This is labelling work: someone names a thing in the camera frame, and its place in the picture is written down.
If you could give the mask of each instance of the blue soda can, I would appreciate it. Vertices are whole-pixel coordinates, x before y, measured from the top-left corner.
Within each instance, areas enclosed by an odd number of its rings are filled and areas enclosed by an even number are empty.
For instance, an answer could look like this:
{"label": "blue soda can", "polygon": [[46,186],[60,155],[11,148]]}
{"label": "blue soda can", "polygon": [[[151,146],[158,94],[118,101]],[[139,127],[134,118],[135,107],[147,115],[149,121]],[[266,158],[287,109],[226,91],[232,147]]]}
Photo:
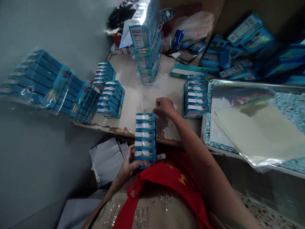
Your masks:
{"label": "blue soda can", "polygon": [[183,36],[184,36],[184,30],[177,29],[173,40],[172,49],[180,49],[181,43],[183,41]]}

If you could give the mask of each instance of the worn table surface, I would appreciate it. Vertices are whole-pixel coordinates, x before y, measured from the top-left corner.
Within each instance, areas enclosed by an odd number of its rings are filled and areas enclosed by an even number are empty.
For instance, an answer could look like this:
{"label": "worn table surface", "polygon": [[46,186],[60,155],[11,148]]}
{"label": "worn table surface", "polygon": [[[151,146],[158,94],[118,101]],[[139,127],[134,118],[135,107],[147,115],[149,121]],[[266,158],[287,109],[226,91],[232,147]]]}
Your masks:
{"label": "worn table surface", "polygon": [[[200,57],[190,65],[198,65]],[[125,99],[120,119],[106,119],[96,113],[90,125],[83,127],[134,137],[136,113],[150,113],[155,108],[158,97],[170,98],[176,110],[182,113],[183,84],[185,80],[170,77],[175,59],[161,55],[159,74],[153,86],[143,86],[138,73],[137,62],[129,55],[113,55],[110,63],[117,72],[116,79],[125,89]],[[200,136],[202,120],[185,119],[188,125]],[[157,141],[168,145],[180,145],[180,137],[171,120],[157,119]]]}

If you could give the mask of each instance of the hand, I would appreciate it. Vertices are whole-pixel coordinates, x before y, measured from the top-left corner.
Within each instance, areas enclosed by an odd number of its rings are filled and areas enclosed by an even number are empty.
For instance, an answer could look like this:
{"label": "hand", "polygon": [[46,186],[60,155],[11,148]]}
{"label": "hand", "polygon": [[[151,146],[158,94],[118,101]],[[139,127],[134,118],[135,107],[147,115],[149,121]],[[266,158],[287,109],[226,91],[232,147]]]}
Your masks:
{"label": "hand", "polygon": [[120,184],[124,184],[131,178],[133,172],[142,165],[142,161],[134,161],[134,144],[128,147],[127,157],[123,162],[115,180]]}
{"label": "hand", "polygon": [[169,98],[165,97],[156,99],[156,108],[153,110],[153,112],[159,116],[159,118],[164,116],[170,118],[172,115],[177,113],[173,102]]}

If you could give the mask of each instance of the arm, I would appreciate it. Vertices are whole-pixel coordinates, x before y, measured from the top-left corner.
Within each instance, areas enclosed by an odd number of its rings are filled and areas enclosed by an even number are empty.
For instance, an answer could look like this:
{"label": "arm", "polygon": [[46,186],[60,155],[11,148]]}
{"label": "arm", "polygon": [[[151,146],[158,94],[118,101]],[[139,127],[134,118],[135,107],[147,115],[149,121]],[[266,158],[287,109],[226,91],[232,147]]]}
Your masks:
{"label": "arm", "polygon": [[142,161],[133,161],[134,154],[134,145],[128,147],[127,157],[124,160],[122,168],[120,169],[118,175],[115,180],[112,182],[108,192],[106,193],[104,199],[98,204],[96,209],[89,215],[88,219],[82,226],[82,229],[88,229],[91,222],[94,220],[97,213],[103,208],[103,206],[110,200],[114,194],[118,192],[118,190],[128,181],[128,179],[132,176],[133,172],[141,166]]}
{"label": "arm", "polygon": [[234,220],[246,228],[261,228],[201,139],[175,110],[172,101],[158,98],[156,106],[154,112],[158,116],[167,116],[176,125],[196,180],[204,191],[203,198],[207,207],[219,219]]}

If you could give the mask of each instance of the white wall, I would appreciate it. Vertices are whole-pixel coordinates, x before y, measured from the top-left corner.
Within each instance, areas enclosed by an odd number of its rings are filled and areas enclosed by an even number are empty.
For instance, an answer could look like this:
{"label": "white wall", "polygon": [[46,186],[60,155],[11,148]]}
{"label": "white wall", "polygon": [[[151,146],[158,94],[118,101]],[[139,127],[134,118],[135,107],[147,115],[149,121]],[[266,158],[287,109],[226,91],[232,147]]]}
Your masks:
{"label": "white wall", "polygon": [[[92,77],[110,52],[112,41],[103,30],[120,2],[1,0],[0,82],[37,46],[80,79]],[[0,101],[0,228],[15,225],[79,187],[90,172],[87,152],[101,135]]]}

